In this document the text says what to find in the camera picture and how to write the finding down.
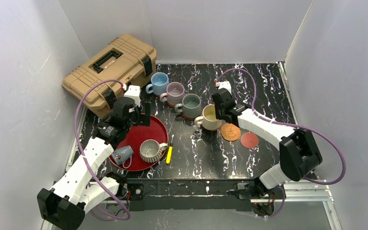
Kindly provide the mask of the cream yellow mug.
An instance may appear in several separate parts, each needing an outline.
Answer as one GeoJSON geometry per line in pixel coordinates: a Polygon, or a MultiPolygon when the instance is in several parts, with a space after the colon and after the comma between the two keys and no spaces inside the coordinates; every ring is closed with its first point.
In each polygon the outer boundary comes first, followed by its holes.
{"type": "Polygon", "coordinates": [[[222,120],[216,118],[215,105],[209,104],[204,107],[201,116],[194,120],[198,126],[202,126],[206,130],[218,130],[222,125],[222,120]]]}

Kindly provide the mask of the lilac mug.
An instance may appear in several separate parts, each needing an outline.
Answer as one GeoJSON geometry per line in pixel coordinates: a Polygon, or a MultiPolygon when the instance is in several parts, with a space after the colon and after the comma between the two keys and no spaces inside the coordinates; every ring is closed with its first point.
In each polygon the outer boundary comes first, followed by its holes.
{"type": "Polygon", "coordinates": [[[170,107],[175,107],[181,103],[184,96],[184,86],[179,82],[171,82],[167,85],[166,92],[162,93],[159,99],[161,102],[167,103],[170,107]]]}

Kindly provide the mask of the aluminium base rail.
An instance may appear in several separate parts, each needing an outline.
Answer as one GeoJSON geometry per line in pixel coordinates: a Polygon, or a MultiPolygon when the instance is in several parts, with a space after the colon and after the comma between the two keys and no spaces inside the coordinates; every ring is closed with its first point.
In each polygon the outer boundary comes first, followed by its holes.
{"type": "MultiPolygon", "coordinates": [[[[229,195],[231,189],[242,189],[248,181],[243,179],[129,179],[127,183],[144,185],[144,198],[132,201],[131,211],[144,210],[191,210],[191,209],[235,209],[250,211],[252,205],[266,203],[267,198],[256,195],[229,195]]],[[[306,180],[290,182],[283,186],[285,191],[274,189],[276,205],[284,198],[288,202],[320,202],[323,204],[329,225],[340,230],[341,224],[334,208],[334,199],[326,185],[317,185],[306,180]]]]}

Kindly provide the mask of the yellow handled screwdriver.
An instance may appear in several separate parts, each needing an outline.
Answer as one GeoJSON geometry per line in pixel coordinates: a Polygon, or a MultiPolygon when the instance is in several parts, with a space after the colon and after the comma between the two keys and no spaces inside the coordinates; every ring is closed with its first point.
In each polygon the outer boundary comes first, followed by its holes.
{"type": "Polygon", "coordinates": [[[171,142],[169,144],[169,148],[168,148],[168,152],[167,152],[167,156],[166,156],[166,164],[171,163],[172,152],[173,152],[173,139],[174,139],[174,134],[172,134],[172,139],[171,139],[171,142]]]}

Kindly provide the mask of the light blue mug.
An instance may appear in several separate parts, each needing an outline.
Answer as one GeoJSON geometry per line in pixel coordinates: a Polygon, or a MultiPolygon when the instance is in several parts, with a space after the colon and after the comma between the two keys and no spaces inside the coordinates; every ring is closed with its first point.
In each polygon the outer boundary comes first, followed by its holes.
{"type": "Polygon", "coordinates": [[[160,96],[166,92],[166,88],[169,84],[169,77],[167,74],[162,72],[157,72],[153,74],[150,79],[150,84],[145,88],[147,94],[154,94],[160,96]]]}

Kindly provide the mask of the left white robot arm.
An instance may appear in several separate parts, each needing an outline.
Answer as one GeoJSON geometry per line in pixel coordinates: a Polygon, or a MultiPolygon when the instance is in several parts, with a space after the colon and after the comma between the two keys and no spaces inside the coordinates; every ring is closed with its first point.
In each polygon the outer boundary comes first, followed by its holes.
{"type": "Polygon", "coordinates": [[[41,217],[61,230],[76,230],[85,215],[105,199],[115,198],[120,179],[109,175],[99,180],[99,166],[114,152],[133,126],[150,126],[151,104],[137,105],[132,98],[115,100],[112,112],[101,119],[86,148],[50,189],[41,189],[37,202],[41,217]]]}

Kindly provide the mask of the red apple coaster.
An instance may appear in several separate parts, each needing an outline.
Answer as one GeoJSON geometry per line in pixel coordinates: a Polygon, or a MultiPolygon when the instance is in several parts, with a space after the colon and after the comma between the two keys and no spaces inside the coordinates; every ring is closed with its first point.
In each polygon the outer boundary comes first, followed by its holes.
{"type": "Polygon", "coordinates": [[[259,143],[258,137],[252,132],[244,133],[241,136],[241,144],[245,148],[248,149],[254,148],[258,145],[258,143],[259,143]]]}

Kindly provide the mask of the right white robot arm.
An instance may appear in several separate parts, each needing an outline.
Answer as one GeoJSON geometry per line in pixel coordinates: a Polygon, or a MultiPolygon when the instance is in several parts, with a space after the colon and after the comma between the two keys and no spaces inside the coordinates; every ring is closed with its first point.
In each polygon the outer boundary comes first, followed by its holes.
{"type": "Polygon", "coordinates": [[[322,163],[311,131],[269,120],[250,105],[236,103],[225,88],[217,90],[211,98],[217,119],[253,132],[279,151],[279,163],[254,179],[253,190],[261,193],[290,181],[298,182],[322,163]]]}

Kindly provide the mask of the tan plastic toolbox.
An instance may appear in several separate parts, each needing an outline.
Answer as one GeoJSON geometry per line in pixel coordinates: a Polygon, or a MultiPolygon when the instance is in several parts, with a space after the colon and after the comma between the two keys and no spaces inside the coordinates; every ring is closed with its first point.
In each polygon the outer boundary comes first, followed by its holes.
{"type": "Polygon", "coordinates": [[[81,99],[96,84],[84,100],[84,105],[99,118],[112,111],[114,101],[124,92],[118,81],[143,87],[156,72],[157,51],[154,47],[124,34],[106,48],[74,69],[63,81],[63,88],[81,99]]]}

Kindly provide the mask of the dark grey mug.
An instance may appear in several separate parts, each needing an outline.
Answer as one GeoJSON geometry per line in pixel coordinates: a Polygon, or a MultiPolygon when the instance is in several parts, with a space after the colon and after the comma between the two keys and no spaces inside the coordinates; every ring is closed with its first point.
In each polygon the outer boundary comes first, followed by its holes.
{"type": "Polygon", "coordinates": [[[202,113],[201,98],[196,94],[187,94],[183,97],[182,102],[174,107],[175,112],[181,113],[184,118],[194,120],[202,113]]]}

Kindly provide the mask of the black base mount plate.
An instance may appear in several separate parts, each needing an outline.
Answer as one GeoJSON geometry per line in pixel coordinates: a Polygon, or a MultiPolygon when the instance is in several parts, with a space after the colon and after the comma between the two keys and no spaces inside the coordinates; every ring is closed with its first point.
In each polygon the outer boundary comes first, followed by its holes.
{"type": "Polygon", "coordinates": [[[144,185],[140,183],[123,184],[118,189],[118,197],[129,201],[142,200],[144,198],[144,185]]]}

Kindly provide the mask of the red round tray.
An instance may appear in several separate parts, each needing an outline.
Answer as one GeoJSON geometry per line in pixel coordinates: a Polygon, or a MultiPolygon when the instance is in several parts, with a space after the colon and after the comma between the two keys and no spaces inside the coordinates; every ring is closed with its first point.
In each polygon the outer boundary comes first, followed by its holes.
{"type": "Polygon", "coordinates": [[[164,123],[155,116],[151,116],[150,126],[133,126],[127,134],[126,139],[116,147],[118,149],[124,146],[131,146],[134,154],[132,155],[133,162],[130,167],[125,169],[122,165],[117,165],[112,156],[109,157],[110,162],[115,167],[128,172],[139,172],[155,166],[159,160],[153,163],[147,163],[140,157],[140,146],[148,139],[154,139],[159,143],[169,142],[169,135],[164,123]]]}

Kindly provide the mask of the small white grey mug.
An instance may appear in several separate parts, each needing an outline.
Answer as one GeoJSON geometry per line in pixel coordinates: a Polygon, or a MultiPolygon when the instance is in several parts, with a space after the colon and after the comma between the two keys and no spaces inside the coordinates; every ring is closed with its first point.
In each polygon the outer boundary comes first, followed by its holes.
{"type": "Polygon", "coordinates": [[[117,166],[122,166],[124,169],[128,169],[132,164],[133,154],[133,149],[128,145],[115,149],[110,157],[117,166]]]}

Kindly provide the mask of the ribbed beige mug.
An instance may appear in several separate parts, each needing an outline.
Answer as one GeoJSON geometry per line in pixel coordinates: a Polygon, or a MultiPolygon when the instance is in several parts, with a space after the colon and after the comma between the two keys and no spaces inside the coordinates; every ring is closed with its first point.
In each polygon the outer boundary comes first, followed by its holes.
{"type": "Polygon", "coordinates": [[[140,157],[147,163],[155,163],[160,160],[162,153],[168,146],[168,143],[159,143],[154,139],[148,139],[139,148],[140,157]]]}

